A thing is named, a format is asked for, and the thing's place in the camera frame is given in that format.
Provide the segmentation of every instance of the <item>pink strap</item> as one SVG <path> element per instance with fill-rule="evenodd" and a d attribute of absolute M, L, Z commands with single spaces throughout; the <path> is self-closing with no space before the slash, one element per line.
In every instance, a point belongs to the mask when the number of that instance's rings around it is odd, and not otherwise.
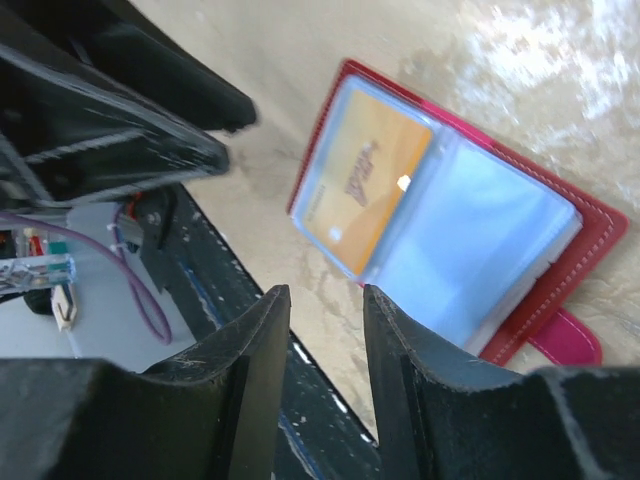
<path fill-rule="evenodd" d="M 602 347 L 596 336 L 564 308 L 529 338 L 529 343 L 556 365 L 602 364 Z"/>

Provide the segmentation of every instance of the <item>metal screw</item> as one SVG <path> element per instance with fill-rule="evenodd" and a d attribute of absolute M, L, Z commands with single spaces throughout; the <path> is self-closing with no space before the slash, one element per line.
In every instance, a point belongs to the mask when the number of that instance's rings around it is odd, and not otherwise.
<path fill-rule="evenodd" d="M 160 225 L 160 214 L 158 212 L 149 213 L 147 215 L 147 223 L 151 225 Z"/>

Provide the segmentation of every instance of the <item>gray surface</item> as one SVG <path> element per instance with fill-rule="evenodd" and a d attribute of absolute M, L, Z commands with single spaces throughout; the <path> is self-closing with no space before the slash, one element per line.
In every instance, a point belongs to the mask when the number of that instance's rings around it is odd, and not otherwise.
<path fill-rule="evenodd" d="M 69 227 L 110 246 L 106 226 L 114 208 L 108 203 L 76 208 L 68 215 Z M 140 372 L 195 343 L 170 295 L 158 294 L 136 255 L 128 254 L 129 265 L 169 319 L 174 340 L 168 346 L 145 327 L 126 278 L 116 267 L 83 244 L 72 241 L 68 247 L 77 268 L 78 317 L 73 329 L 60 333 L 52 317 L 35 315 L 21 298 L 12 300 L 0 305 L 0 357 L 100 357 Z"/>
<path fill-rule="evenodd" d="M 110 203 L 75 208 L 67 217 L 69 228 L 110 246 L 112 236 L 106 226 L 111 223 L 114 208 Z M 67 335 L 76 356 L 103 357 L 140 372 L 195 343 L 170 295 L 166 292 L 157 294 L 137 256 L 128 255 L 127 260 L 156 294 L 169 319 L 173 342 L 168 346 L 161 345 L 147 330 L 136 310 L 126 278 L 116 267 L 83 244 L 71 242 L 69 250 L 76 261 L 79 305 L 76 324 Z"/>

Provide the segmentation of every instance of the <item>marble floor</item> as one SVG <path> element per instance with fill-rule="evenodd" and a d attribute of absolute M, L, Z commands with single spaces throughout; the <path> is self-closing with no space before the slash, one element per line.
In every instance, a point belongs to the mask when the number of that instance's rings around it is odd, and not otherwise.
<path fill-rule="evenodd" d="M 626 239 L 566 307 L 605 363 L 640 363 L 637 0 L 133 0 L 250 95 L 232 172 L 190 190 L 263 288 L 292 288 L 292 326 L 374 428 L 361 290 L 292 226 L 285 204 L 343 57 L 357 58 L 620 208 Z M 545 364 L 524 348 L 509 367 Z"/>

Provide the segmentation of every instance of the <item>wire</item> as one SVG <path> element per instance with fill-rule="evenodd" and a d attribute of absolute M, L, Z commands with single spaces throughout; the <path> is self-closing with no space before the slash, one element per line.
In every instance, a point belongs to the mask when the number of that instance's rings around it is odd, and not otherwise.
<path fill-rule="evenodd" d="M 58 235 L 62 235 L 63 237 L 72 238 L 79 242 L 84 243 L 85 245 L 91 247 L 97 253 L 102 255 L 104 258 L 109 260 L 115 267 L 120 270 L 124 276 L 129 280 L 129 284 L 133 285 L 136 290 L 137 295 L 142 295 L 144 299 L 148 302 L 151 309 L 156 314 L 158 320 L 160 321 L 160 330 L 159 331 L 153 323 L 151 323 L 149 316 L 143 316 L 143 320 L 145 320 L 145 324 L 151 331 L 151 333 L 162 343 L 163 345 L 169 345 L 172 340 L 171 327 L 169 326 L 169 321 L 167 320 L 166 315 L 162 311 L 162 308 L 158 304 L 158 301 L 155 299 L 151 291 L 147 288 L 140 277 L 136 275 L 136 273 L 131 270 L 131 268 L 124 263 L 117 255 L 115 255 L 111 250 L 102 245 L 97 240 L 84 235 L 83 233 L 76 232 L 74 230 L 70 230 L 68 228 L 59 227 L 57 225 L 52 225 L 47 222 L 42 222 L 40 220 L 34 220 L 31 218 L 23 217 L 21 215 L 16 215 L 8 212 L 0 212 L 0 220 L 5 220 L 11 223 L 18 223 L 21 225 L 26 225 L 28 227 L 39 228 L 42 230 L 47 230 L 49 232 L 57 233 Z"/>
<path fill-rule="evenodd" d="M 120 227 L 118 226 L 118 220 L 120 219 L 120 215 L 122 215 L 124 208 L 125 208 L 124 205 L 119 205 L 116 207 L 111 224 L 113 225 L 112 231 L 113 231 L 113 239 L 115 241 L 116 251 L 118 252 L 120 261 L 125 265 L 127 265 L 127 257 L 125 256 L 124 249 L 122 248 L 122 244 L 124 243 L 124 238 L 122 237 L 122 232 L 120 231 Z M 140 317 L 144 321 L 147 328 L 149 328 L 149 330 L 151 330 L 155 336 L 157 337 L 162 336 L 162 333 L 157 331 L 155 325 L 153 324 L 153 321 L 151 320 L 151 318 L 149 317 L 149 314 L 145 310 L 144 305 L 142 304 L 142 300 L 140 299 L 140 294 L 138 293 L 138 289 L 131 282 L 129 282 L 129 290 L 131 290 L 131 296 L 133 297 L 133 302 L 135 303 L 136 309 L 138 310 L 138 313 L 140 314 Z"/>
<path fill-rule="evenodd" d="M 17 292 L 17 293 L 5 293 L 4 295 L 0 296 L 0 305 L 8 302 L 9 300 L 13 300 L 15 298 L 20 298 L 22 296 L 24 296 L 25 292 Z"/>

